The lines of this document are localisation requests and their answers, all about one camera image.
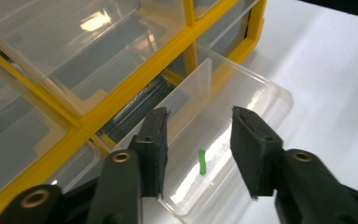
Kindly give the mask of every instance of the yellow frame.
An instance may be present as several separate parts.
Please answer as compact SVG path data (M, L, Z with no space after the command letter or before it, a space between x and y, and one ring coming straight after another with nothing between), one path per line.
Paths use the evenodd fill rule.
M58 102L52 95L44 91L42 87L25 78L0 56L0 65L13 77L20 80L48 107L61 115L70 127L67 135L55 147L0 191L0 213L17 194L34 185L43 183L58 170L82 145L90 138L93 138L94 134L125 106L137 92L167 67L180 53L184 52L185 49L194 43L202 33L221 18L237 1L221 0L202 18L195 20L193 1L184 0L186 27L183 31L83 117L79 117L66 109L61 102ZM229 59L241 62L254 49L261 34L266 1L260 0L252 9L247 38L228 56Z

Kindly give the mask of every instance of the plastic drawer front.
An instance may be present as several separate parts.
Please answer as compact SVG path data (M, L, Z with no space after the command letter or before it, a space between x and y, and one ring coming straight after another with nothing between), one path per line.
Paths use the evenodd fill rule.
M88 142L46 183L60 186L62 192L65 193L99 176L103 166L103 158L100 149Z
M256 0L240 0L218 22L208 29L198 43L208 49L213 49L224 56L246 37L249 12L257 3Z
M209 11L219 0L194 0L194 13L196 19L199 19Z
M83 115L184 24L181 0L3 0L0 49Z
M253 109L276 128L292 98L278 85L203 47L199 57L200 66L157 106L170 110L161 203L183 222L235 223L239 217L233 214L241 214L251 199L229 149L231 108ZM127 148L139 127L114 150ZM206 175L199 173L200 149L206 150Z
M15 86L0 71L0 190L58 143L67 130Z

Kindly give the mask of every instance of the white table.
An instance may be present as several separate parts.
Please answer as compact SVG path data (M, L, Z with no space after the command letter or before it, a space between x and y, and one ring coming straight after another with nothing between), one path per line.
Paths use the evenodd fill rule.
M277 133L358 190L358 17L293 0L270 0L255 51L242 64L289 90L295 105ZM272 199L244 223L279 223Z

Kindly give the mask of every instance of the green object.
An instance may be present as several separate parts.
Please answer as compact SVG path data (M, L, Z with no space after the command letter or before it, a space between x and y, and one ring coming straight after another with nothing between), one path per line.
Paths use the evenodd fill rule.
M200 157L200 175L206 175L206 161L205 161L205 150L199 151Z

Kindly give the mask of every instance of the transparent plastic bin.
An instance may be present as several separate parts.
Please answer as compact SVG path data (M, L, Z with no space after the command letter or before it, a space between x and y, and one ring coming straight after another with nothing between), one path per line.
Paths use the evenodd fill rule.
M58 143L63 121L0 70L0 190Z
M220 0L194 0L194 13L196 19L201 18Z
M230 43L245 38L249 11L257 0L240 0L219 21L199 37L197 42L207 49L215 47L218 53L227 51Z
M227 57L246 37L250 12L246 13L211 47L216 53Z
M80 115L184 25L181 0L0 0L0 49Z
M58 185L62 192L74 189L100 175L104 161L101 150L86 143L69 159L46 184Z
M292 96L201 46L199 61L200 66L157 106L170 110L161 203L185 223L236 223L251 198L229 149L231 109L252 109L277 128L292 107ZM141 123L113 150L127 148ZM200 149L206 150L206 175L199 173Z

